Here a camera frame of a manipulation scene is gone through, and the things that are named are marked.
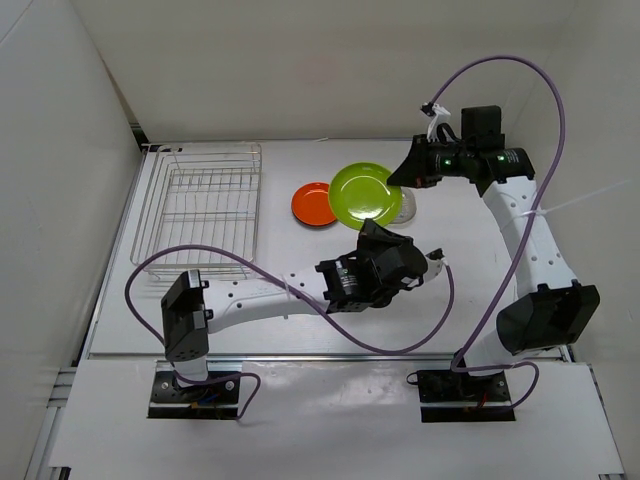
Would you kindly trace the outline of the orange plate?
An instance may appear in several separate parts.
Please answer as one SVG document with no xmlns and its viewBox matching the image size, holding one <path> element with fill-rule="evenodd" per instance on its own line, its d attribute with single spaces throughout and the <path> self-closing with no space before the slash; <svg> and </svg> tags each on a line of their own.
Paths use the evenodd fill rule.
<svg viewBox="0 0 640 480">
<path fill-rule="evenodd" d="M 294 217 L 303 225 L 321 228 L 337 221 L 329 204 L 329 184 L 311 182 L 296 190 L 291 199 Z"/>
</svg>

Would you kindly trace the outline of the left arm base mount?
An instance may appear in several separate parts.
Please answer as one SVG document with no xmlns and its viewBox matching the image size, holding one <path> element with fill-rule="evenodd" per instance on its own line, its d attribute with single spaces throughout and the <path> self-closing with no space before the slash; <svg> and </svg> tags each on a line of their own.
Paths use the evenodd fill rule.
<svg viewBox="0 0 640 480">
<path fill-rule="evenodd" d="M 210 371 L 209 379 L 231 376 L 208 385 L 181 387 L 170 370 L 157 371 L 152 383 L 147 417 L 150 419 L 234 420 L 238 415 L 238 372 Z"/>
</svg>

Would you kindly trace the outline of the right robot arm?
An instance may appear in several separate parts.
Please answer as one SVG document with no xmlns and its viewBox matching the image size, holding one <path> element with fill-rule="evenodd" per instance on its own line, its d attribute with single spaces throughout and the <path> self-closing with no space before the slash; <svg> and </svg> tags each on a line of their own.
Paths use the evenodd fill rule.
<svg viewBox="0 0 640 480">
<path fill-rule="evenodd" d="M 593 285 L 579 281 L 566 263 L 544 214 L 537 205 L 535 170 L 527 152 L 507 147 L 496 105 L 464 108 L 461 131 L 448 124 L 449 112 L 427 103 L 431 122 L 413 137 L 406 159 L 388 184 L 430 188 L 445 177 L 462 177 L 475 186 L 491 212 L 512 261 L 508 273 L 517 298 L 502 310 L 491 306 L 495 322 L 456 354 L 449 387 L 470 400 L 497 374 L 536 355 L 575 343 L 600 304 Z"/>
</svg>

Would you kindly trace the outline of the green plate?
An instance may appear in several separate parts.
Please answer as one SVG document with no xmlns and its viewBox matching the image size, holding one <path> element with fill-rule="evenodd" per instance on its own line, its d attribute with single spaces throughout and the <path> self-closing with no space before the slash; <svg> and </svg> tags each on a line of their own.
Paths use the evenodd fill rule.
<svg viewBox="0 0 640 480">
<path fill-rule="evenodd" d="M 390 224 L 401 211 L 402 193 L 389 186 L 391 172 L 384 166 L 358 162 L 342 168 L 329 183 L 328 202 L 336 219 L 359 230 L 367 219 Z"/>
</svg>

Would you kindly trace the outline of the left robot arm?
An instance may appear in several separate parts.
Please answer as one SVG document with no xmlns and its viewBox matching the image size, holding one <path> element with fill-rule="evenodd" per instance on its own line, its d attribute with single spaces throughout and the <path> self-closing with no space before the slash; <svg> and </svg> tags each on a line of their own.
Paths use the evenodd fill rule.
<svg viewBox="0 0 640 480">
<path fill-rule="evenodd" d="M 165 357 L 175 371 L 175 388 L 188 400 L 206 395 L 214 333 L 268 318 L 384 308 L 398 293 L 436 278 L 444 260 L 441 250 L 424 254 L 412 238 L 368 220 L 354 251 L 283 277 L 260 273 L 254 279 L 207 281 L 199 270 L 187 270 L 161 300 Z"/>
</svg>

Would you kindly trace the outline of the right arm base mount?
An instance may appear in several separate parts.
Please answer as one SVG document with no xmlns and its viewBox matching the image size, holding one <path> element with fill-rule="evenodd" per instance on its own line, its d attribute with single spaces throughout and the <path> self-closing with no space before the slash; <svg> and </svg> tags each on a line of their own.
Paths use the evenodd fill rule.
<svg viewBox="0 0 640 480">
<path fill-rule="evenodd" d="M 417 370 L 406 382 L 418 389 L 422 423 L 490 423 L 516 420 L 504 373 L 471 376 Z"/>
</svg>

